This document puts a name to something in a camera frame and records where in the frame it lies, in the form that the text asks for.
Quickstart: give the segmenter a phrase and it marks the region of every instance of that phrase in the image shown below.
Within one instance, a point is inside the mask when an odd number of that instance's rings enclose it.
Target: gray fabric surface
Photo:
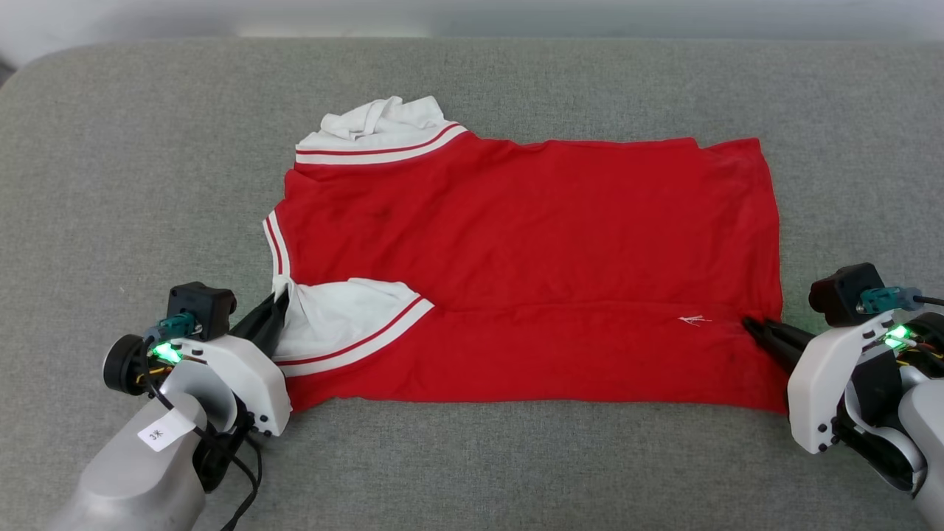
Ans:
[[[872,261],[944,293],[944,47],[639,41],[189,41],[40,60],[0,91],[0,529],[42,526],[141,400],[103,352],[166,290],[266,294],[261,220],[328,111],[434,94],[479,135],[760,137],[785,318]],[[197,526],[247,493],[232,471]],[[845,448],[786,420],[666,404],[334,401],[269,441],[241,529],[920,529]]]

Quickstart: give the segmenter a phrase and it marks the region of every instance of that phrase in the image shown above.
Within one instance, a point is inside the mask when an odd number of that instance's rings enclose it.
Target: striped trim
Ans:
[[[441,129],[426,142],[413,146],[395,146],[363,151],[297,149],[295,151],[295,161],[300,164],[377,164],[404,161],[445,146],[449,141],[466,131],[468,129],[453,123]]]
[[[273,361],[282,369],[286,377],[304,376],[348,366],[393,343],[432,308],[432,302],[417,297],[386,326],[347,348],[313,358],[285,361],[273,359]]]
[[[269,249],[272,251],[272,275],[291,277],[289,250],[285,247],[285,239],[282,238],[282,232],[278,227],[276,211],[272,211],[265,218],[262,227],[265,230],[265,239],[269,242]]]

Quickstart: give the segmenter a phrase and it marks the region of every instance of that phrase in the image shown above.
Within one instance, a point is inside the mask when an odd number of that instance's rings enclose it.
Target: black cable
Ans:
[[[171,410],[174,409],[174,405],[171,403],[171,401],[167,400],[167,397],[165,397],[164,394],[160,392],[160,389],[158,389],[158,387],[154,384],[154,377],[151,375],[151,367],[147,361],[147,349],[153,342],[154,338],[149,337],[141,343],[141,358],[142,365],[144,367],[144,380],[147,382],[147,386],[150,389],[151,394],[153,394],[154,397],[157,398],[164,407],[166,407],[168,410]],[[256,475],[252,473],[249,467],[247,467],[247,465],[239,457],[237,457],[233,452],[230,452],[226,447],[220,444],[218,440],[213,438],[213,436],[208,434],[202,428],[199,426],[194,426],[192,431],[200,436],[204,442],[212,446],[214,450],[222,454],[225,458],[229,459],[230,462],[239,467],[239,469],[245,473],[246,477],[249,478],[249,483],[252,484],[252,491],[249,492],[249,495],[246,496],[245,500],[243,500],[240,506],[236,509],[236,512],[233,513],[233,516],[229,519],[229,522],[227,522],[227,524],[221,529],[221,531],[232,531],[236,528],[236,523],[239,521],[239,519],[249,509],[249,506],[252,505],[252,503],[256,500],[256,495],[259,494],[259,485],[262,482],[262,452],[259,443],[251,439],[249,435],[245,436],[245,441],[247,441],[249,446],[251,446],[252,449],[256,451],[256,460],[259,467],[259,477],[257,478]]]
[[[934,306],[944,306],[944,299],[937,299],[934,297],[924,297],[923,295],[915,295],[913,297],[915,302],[924,302],[925,304],[933,304]]]

